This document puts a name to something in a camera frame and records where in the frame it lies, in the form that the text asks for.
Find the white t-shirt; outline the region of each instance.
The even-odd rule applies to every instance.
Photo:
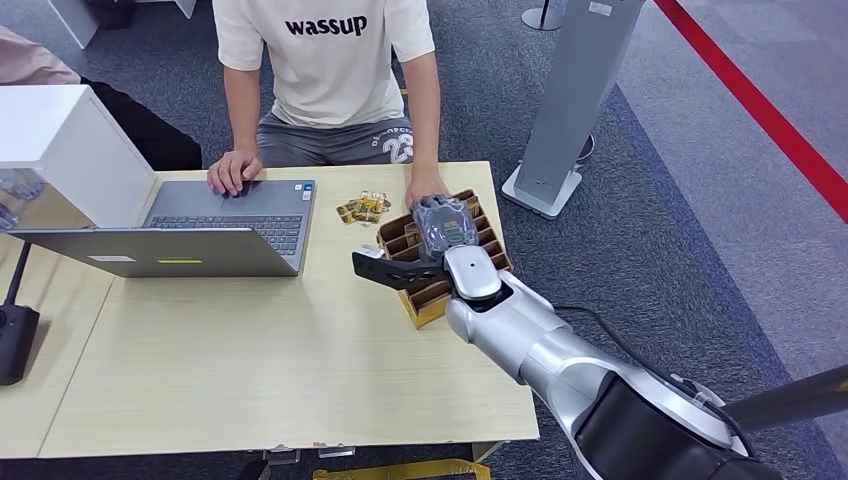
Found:
[[[263,41],[274,70],[272,112],[335,128],[403,116],[391,70],[432,52],[426,0],[213,0],[218,58],[257,70]]]

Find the laptop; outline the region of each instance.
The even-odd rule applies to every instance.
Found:
[[[249,181],[237,197],[168,181],[142,228],[9,233],[121,277],[296,276],[314,192],[312,180]]]

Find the light wood tabletop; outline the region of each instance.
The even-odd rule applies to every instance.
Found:
[[[488,163],[441,168],[500,231]],[[416,331],[396,292],[353,274],[377,227],[344,225],[336,206],[386,192],[383,221],[403,215],[408,167],[260,175],[316,181],[303,274],[115,279],[42,457],[538,438],[529,389],[443,319]]]
[[[74,223],[70,216],[62,221]],[[12,278],[21,246],[16,238],[0,236],[0,278]],[[38,455],[113,279],[102,270],[32,248],[17,304],[32,307],[41,317],[26,376],[0,387],[0,458]],[[5,294],[8,281],[2,285]]]

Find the person's leg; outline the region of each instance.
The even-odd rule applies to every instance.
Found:
[[[392,118],[329,130],[324,152],[333,165],[412,162],[412,126],[408,118]]]
[[[321,155],[322,133],[289,125],[268,113],[256,127],[256,149],[265,168],[327,165]]]
[[[191,137],[162,120],[129,95],[109,84],[82,79],[118,122],[153,170],[200,170],[200,145]]]

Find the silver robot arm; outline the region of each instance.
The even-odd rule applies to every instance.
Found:
[[[695,386],[694,397],[624,363],[574,334],[554,307],[479,246],[449,248],[441,264],[393,262],[354,252],[359,276],[396,289],[446,279],[446,318],[516,382],[545,403],[583,467],[597,480],[772,480],[782,478],[746,451],[731,427],[705,407],[723,405]]]

